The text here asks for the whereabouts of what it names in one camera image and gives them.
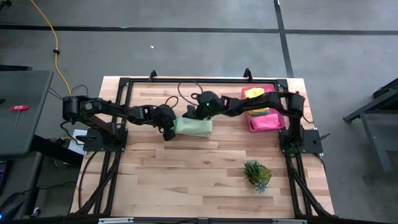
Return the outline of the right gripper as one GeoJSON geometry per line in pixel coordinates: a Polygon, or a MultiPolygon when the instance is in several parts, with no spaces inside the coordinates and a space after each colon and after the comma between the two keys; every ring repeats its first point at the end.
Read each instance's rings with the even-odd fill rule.
{"type": "Polygon", "coordinates": [[[182,115],[184,118],[208,119],[224,111],[223,100],[212,91],[199,94],[197,101],[197,108],[193,105],[187,106],[187,112],[182,115]]]}

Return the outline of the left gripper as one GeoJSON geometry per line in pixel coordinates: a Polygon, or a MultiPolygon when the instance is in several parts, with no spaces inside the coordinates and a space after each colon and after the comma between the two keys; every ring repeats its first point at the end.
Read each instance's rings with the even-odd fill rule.
{"type": "Polygon", "coordinates": [[[153,124],[158,127],[159,131],[164,131],[163,138],[165,141],[171,141],[176,137],[173,129],[175,119],[176,115],[169,105],[162,104],[152,110],[153,124]]]}

